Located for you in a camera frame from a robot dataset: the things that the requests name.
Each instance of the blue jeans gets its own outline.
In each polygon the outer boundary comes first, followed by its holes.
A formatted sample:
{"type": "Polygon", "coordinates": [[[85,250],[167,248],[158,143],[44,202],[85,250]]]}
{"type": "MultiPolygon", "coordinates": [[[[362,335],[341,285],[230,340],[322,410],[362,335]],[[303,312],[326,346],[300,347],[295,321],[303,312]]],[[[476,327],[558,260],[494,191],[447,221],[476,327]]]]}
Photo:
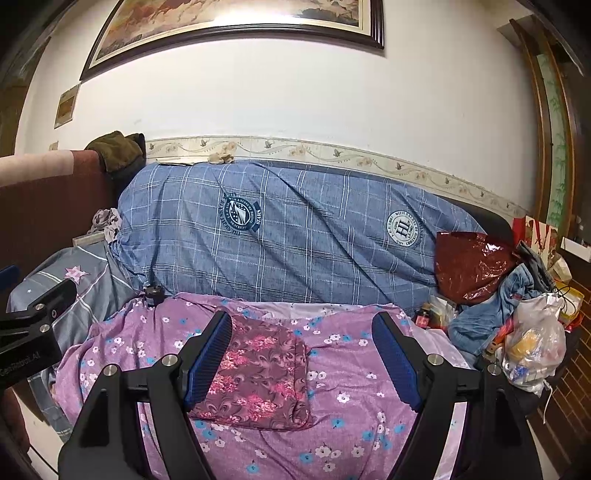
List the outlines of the blue jeans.
{"type": "Polygon", "coordinates": [[[520,300],[540,296],[534,279],[521,264],[503,280],[497,292],[487,301],[464,307],[450,323],[447,334],[454,346],[470,362],[475,360],[495,337],[499,328],[513,314],[520,300]]]}

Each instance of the white wall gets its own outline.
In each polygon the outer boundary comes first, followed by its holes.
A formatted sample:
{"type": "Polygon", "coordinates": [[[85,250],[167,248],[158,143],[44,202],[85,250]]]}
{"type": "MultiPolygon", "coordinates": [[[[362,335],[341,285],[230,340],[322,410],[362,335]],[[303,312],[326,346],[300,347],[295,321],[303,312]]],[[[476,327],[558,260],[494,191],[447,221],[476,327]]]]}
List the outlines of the white wall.
{"type": "Polygon", "coordinates": [[[363,148],[472,181],[525,208],[537,127],[519,52],[475,0],[385,0],[385,55],[307,40],[244,38],[171,48],[80,88],[53,129],[116,0],[80,0],[33,78],[17,152],[80,149],[119,129],[147,138],[256,135],[363,148]]]}

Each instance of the blue gripper pad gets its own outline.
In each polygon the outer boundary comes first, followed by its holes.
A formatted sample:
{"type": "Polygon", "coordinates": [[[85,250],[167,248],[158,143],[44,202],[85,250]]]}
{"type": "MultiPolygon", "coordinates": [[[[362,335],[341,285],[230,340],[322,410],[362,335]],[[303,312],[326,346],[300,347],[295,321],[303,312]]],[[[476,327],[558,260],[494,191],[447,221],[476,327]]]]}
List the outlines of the blue gripper pad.
{"type": "Polygon", "coordinates": [[[418,393],[417,373],[380,315],[376,315],[372,320],[371,329],[374,344],[394,384],[398,398],[418,412],[423,401],[418,393]]]}
{"type": "Polygon", "coordinates": [[[226,313],[189,370],[187,394],[183,400],[186,411],[192,410],[196,404],[205,400],[231,339],[232,318],[226,313]]]}

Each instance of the framed painting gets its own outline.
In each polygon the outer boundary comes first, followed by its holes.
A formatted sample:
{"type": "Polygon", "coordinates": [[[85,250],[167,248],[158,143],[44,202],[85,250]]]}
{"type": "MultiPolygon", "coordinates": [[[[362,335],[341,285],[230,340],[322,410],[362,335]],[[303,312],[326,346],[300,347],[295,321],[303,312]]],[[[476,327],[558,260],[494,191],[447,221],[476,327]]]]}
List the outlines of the framed painting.
{"type": "Polygon", "coordinates": [[[173,45],[273,33],[337,38],[382,50],[382,0],[120,0],[80,80],[173,45]]]}

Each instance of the dark green cloth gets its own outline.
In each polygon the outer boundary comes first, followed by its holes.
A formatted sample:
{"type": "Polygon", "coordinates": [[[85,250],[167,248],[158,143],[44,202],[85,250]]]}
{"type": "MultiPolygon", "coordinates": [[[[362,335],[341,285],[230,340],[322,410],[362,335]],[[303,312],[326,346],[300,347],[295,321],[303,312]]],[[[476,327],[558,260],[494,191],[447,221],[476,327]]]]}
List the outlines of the dark green cloth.
{"type": "Polygon", "coordinates": [[[143,157],[142,150],[134,141],[139,134],[124,137],[119,131],[103,135],[88,144],[86,150],[99,154],[108,173],[122,170],[131,165],[138,157],[143,157]]]}

